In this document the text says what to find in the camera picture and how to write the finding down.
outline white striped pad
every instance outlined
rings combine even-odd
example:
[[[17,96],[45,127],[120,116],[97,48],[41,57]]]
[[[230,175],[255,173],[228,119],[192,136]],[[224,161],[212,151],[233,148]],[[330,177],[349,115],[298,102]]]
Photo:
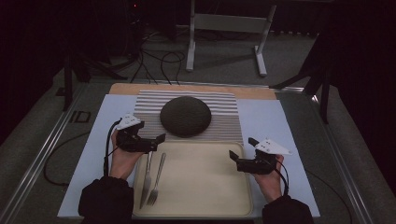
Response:
[[[209,127],[189,140],[232,141],[243,144],[236,99],[232,93],[226,92],[140,91],[134,115],[145,121],[145,127],[139,131],[141,137],[155,138],[161,133],[166,133],[167,140],[184,139],[167,132],[160,121],[163,106],[179,96],[192,96],[202,100],[212,113]]]

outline hand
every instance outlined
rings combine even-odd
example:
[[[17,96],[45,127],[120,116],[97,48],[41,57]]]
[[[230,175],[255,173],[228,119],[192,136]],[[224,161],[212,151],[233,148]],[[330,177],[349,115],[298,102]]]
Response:
[[[117,148],[117,133],[116,129],[111,134],[111,142],[113,143],[113,149]],[[121,178],[126,180],[134,169],[134,165],[139,160],[140,156],[145,154],[144,152],[128,152],[121,148],[117,148],[112,154],[110,176]]]
[[[280,169],[282,168],[281,163],[284,158],[281,155],[276,155],[276,159],[279,161],[276,163],[276,169],[280,172]],[[269,175],[253,176],[259,184],[260,190],[268,203],[271,203],[282,196],[282,191],[280,189],[280,175],[277,172],[273,171]]]

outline dark background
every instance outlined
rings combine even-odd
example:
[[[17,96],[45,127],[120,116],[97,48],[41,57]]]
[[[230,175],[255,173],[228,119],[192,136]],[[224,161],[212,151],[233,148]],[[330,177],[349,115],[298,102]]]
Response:
[[[197,11],[214,13],[214,1],[197,1]],[[256,1],[220,1],[219,14],[266,16]],[[131,7],[137,3],[138,8]],[[7,0],[0,3],[1,135],[7,138],[52,85],[70,46],[96,61],[134,53],[146,22],[176,40],[176,24],[189,24],[190,1]],[[396,170],[396,3],[297,3],[276,9],[271,30],[316,36],[304,69],[321,64],[336,48],[332,85],[336,86],[379,168],[395,190]]]

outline black dome object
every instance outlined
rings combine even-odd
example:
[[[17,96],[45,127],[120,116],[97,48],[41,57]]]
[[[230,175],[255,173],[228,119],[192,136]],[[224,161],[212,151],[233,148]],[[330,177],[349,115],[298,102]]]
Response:
[[[169,133],[178,137],[192,137],[209,126],[212,114],[202,100],[180,96],[163,106],[160,119]]]

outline wooden board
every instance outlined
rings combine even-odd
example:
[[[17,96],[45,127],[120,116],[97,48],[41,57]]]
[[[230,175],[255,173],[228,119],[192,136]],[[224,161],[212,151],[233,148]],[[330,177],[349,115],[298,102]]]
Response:
[[[137,95],[140,90],[161,91],[213,91],[233,93],[236,99],[276,100],[275,93],[264,87],[228,87],[201,85],[154,85],[154,84],[114,84],[109,94]]]

